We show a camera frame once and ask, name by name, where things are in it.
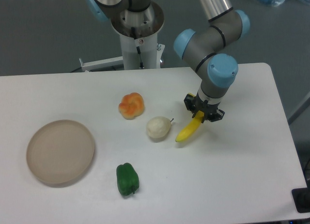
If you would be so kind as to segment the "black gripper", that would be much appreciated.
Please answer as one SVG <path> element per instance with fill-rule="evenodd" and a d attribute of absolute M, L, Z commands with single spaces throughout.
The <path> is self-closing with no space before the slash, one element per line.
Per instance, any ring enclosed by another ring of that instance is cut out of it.
<path fill-rule="evenodd" d="M 225 112 L 218 108 L 219 103 L 211 104 L 207 99 L 203 100 L 198 94 L 188 93 L 184 98 L 186 109 L 192 113 L 192 118 L 196 116 L 198 111 L 204 113 L 201 123 L 205 121 L 216 122 L 223 119 Z"/>

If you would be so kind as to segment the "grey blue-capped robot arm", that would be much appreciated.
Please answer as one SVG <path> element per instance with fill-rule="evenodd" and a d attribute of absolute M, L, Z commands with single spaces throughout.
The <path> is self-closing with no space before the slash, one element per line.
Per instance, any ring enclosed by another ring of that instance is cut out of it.
<path fill-rule="evenodd" d="M 123 65 L 130 69 L 160 66 L 157 35 L 164 14 L 152 0 L 85 0 L 100 21 L 110 21 L 121 42 Z M 233 9 L 229 0 L 199 0 L 209 27 L 202 33 L 187 29 L 175 39 L 173 48 L 180 59 L 201 78 L 196 95 L 187 95 L 186 108 L 202 121 L 223 118 L 218 108 L 238 72 L 236 60 L 221 53 L 227 45 L 243 37 L 250 28 L 248 16 Z"/>

